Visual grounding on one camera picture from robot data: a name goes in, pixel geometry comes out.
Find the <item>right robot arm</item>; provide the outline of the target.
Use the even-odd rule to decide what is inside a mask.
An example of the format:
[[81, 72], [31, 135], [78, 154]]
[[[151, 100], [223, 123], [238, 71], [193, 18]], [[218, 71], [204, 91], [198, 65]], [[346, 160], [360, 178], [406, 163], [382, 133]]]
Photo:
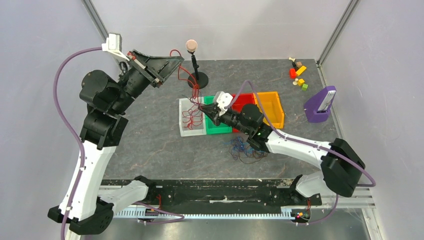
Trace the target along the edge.
[[295, 204], [322, 193], [351, 197], [359, 186], [365, 164], [344, 139], [314, 141], [272, 129], [255, 104], [246, 104], [240, 112], [221, 110], [216, 103], [199, 109], [215, 125], [225, 124], [247, 135], [248, 144], [256, 151], [286, 155], [317, 167], [317, 172], [302, 174], [291, 185], [288, 196]]

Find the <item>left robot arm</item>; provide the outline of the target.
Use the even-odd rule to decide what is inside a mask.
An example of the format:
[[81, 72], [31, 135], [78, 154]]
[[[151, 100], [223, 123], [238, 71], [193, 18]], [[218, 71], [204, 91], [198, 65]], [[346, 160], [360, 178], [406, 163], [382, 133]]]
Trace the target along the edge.
[[120, 144], [128, 124], [126, 110], [149, 86], [161, 87], [184, 61], [181, 56], [149, 56], [136, 50], [120, 57], [121, 73], [113, 79], [102, 70], [87, 73], [79, 98], [87, 105], [80, 133], [74, 129], [79, 156], [69, 189], [48, 217], [68, 229], [71, 236], [98, 235], [110, 225], [114, 214], [142, 201], [152, 204], [157, 191], [149, 180], [137, 177], [111, 193], [99, 194], [106, 167]]

